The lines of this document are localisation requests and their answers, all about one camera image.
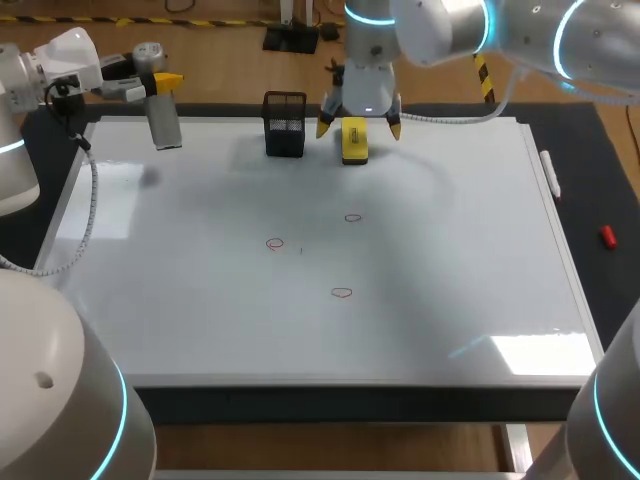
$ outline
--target white marker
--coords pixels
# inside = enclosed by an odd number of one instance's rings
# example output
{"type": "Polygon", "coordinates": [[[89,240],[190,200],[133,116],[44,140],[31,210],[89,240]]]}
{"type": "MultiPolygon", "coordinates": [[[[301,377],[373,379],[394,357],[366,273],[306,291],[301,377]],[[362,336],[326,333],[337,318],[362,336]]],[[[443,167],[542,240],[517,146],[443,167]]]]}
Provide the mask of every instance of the white marker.
{"type": "Polygon", "coordinates": [[[542,162],[542,169],[544,170],[544,176],[547,177],[547,183],[549,184],[549,190],[556,200],[560,200],[560,184],[558,183],[558,177],[556,177],[556,171],[551,163],[551,155],[546,150],[540,152],[540,161],[542,162]]]}

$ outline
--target red marker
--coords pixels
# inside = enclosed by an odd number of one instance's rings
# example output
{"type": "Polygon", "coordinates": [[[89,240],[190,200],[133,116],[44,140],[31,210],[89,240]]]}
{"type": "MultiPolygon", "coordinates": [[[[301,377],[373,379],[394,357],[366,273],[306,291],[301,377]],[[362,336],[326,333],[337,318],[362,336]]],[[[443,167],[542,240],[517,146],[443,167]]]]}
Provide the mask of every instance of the red marker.
{"type": "Polygon", "coordinates": [[[602,240],[604,240],[604,244],[609,250],[615,250],[616,248],[618,248],[618,240],[616,240],[616,236],[613,233],[613,228],[611,228],[609,225],[605,225],[600,229],[600,235],[602,236],[602,240]]]}

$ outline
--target black cable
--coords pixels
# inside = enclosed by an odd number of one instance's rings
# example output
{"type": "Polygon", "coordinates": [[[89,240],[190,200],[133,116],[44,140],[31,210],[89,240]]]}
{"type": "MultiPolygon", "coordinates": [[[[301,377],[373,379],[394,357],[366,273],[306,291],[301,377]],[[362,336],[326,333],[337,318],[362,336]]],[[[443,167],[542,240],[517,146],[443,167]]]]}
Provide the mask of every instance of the black cable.
{"type": "Polygon", "coordinates": [[[631,137],[633,137],[633,145],[636,147],[636,158],[638,160],[638,164],[640,164],[640,144],[638,144],[638,137],[636,135],[635,128],[633,128],[633,122],[631,122],[631,112],[629,111],[629,105],[624,108],[624,113],[627,117],[627,125],[629,125],[631,137]]]}
{"type": "Polygon", "coordinates": [[[58,95],[62,95],[60,87],[69,86],[77,87],[76,84],[69,80],[56,79],[51,82],[51,84],[44,89],[44,106],[49,114],[53,117],[53,119],[58,122],[62,126],[62,128],[64,128],[69,139],[73,140],[85,152],[88,152],[91,149],[91,144],[89,143],[89,141],[83,135],[79,134],[71,128],[71,117],[69,115],[62,116],[58,112],[56,112],[55,105],[53,105],[50,101],[51,89],[53,87],[56,87],[58,95]]]}
{"type": "Polygon", "coordinates": [[[317,27],[322,23],[322,12],[320,12],[320,10],[318,10],[318,8],[315,6],[313,7],[313,11],[318,14],[318,21],[313,24],[314,27],[317,27]]]}
{"type": "Polygon", "coordinates": [[[185,13],[185,12],[188,12],[189,10],[193,9],[193,7],[196,6],[196,1],[197,0],[191,0],[191,5],[189,5],[186,8],[183,8],[183,9],[180,9],[180,10],[173,10],[172,8],[169,8],[169,0],[164,0],[164,9],[168,13],[185,13]]]}
{"type": "Polygon", "coordinates": [[[332,10],[329,7],[329,4],[327,3],[327,0],[322,0],[322,4],[324,5],[324,8],[331,14],[331,15],[335,15],[337,17],[344,17],[344,13],[341,12],[336,12],[334,10],[332,10]]]}

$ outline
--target yellow and black tape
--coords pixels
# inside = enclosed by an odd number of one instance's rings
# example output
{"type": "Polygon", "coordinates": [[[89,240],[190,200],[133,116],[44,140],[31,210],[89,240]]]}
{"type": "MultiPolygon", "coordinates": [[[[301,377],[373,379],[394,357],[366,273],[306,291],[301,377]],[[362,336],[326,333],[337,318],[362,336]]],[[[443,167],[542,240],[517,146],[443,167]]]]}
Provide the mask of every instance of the yellow and black tape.
{"type": "Polygon", "coordinates": [[[131,23],[182,25],[195,27],[268,27],[279,22],[265,20],[182,20],[171,18],[146,17],[43,17],[43,16],[8,16],[0,15],[0,22],[13,23],[113,23],[124,27],[131,23]]]}
{"type": "Polygon", "coordinates": [[[496,95],[493,92],[493,83],[489,77],[489,69],[487,68],[487,62],[482,55],[473,55],[473,60],[478,70],[478,77],[480,77],[480,84],[482,85],[482,95],[486,103],[495,103],[496,95]]]}

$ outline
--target floor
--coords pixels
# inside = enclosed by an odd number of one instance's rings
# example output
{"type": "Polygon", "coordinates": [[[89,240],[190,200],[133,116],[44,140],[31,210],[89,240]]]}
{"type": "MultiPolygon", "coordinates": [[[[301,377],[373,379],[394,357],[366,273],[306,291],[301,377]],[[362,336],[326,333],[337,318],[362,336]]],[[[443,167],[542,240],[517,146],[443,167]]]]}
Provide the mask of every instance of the floor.
{"type": "MultiPolygon", "coordinates": [[[[171,0],[174,8],[188,0],[171,0]]],[[[336,0],[328,5],[339,11],[336,0]]],[[[316,2],[323,20],[337,19],[326,2],[316,2]]],[[[0,6],[0,15],[165,16],[161,0],[24,0],[0,6]]],[[[201,1],[176,18],[277,19],[274,0],[201,1]]],[[[23,51],[48,42],[69,25],[0,24],[0,42],[14,42],[23,51]]],[[[131,51],[143,41],[161,42],[171,70],[185,75],[176,92],[179,102],[262,103],[268,90],[305,91],[319,103],[330,84],[324,67],[344,58],[343,45],[321,42],[315,55],[261,50],[264,29],[205,28],[165,25],[84,24],[101,55],[131,51]]],[[[486,55],[490,76],[501,98],[512,66],[499,55],[486,55]]],[[[418,69],[401,60],[396,66],[405,104],[417,102],[482,102],[471,57],[418,69]]],[[[516,102],[576,101],[533,73],[516,90],[516,102]]],[[[630,183],[640,195],[640,162],[624,109],[598,106],[630,183]]],[[[640,128],[640,114],[631,112],[640,128]]],[[[556,430],[531,425],[532,451],[541,451],[556,430]]],[[[504,458],[495,427],[486,425],[322,425],[322,426],[198,426],[157,429],[158,467],[163,469],[339,469],[499,471],[504,458]]]]}

